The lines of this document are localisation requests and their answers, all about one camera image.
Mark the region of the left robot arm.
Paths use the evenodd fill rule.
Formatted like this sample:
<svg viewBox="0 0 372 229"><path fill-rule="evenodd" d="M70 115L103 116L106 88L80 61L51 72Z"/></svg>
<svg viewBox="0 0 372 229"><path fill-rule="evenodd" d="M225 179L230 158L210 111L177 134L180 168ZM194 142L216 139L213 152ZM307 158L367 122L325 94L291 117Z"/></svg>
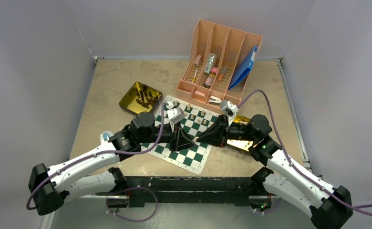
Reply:
<svg viewBox="0 0 372 229"><path fill-rule="evenodd" d="M47 167L40 163L31 170L28 183L30 197L27 210L36 210L38 215L50 214L73 196L68 187L90 173L125 160L133 155L147 153L160 143L168 143L171 151L181 151L196 146L180 124L184 119L171 110L168 124L155 124L152 113L142 112L121 131L102 141L95 149L66 162Z"/></svg>

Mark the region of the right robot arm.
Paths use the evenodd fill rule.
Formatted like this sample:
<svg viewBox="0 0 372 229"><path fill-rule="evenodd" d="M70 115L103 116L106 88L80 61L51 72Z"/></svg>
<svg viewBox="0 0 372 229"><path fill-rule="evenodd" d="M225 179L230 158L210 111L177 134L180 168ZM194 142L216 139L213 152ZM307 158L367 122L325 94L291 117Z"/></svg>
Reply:
<svg viewBox="0 0 372 229"><path fill-rule="evenodd" d="M248 151L263 165L251 182L255 193L281 197L309 216L318 229L340 229L353 215L346 206L351 203L349 190L334 187L297 163L270 137L271 130L264 115L256 114L242 125L230 123L228 116L222 114L197 136L197 142L216 147L225 147L228 140L252 142Z"/></svg>

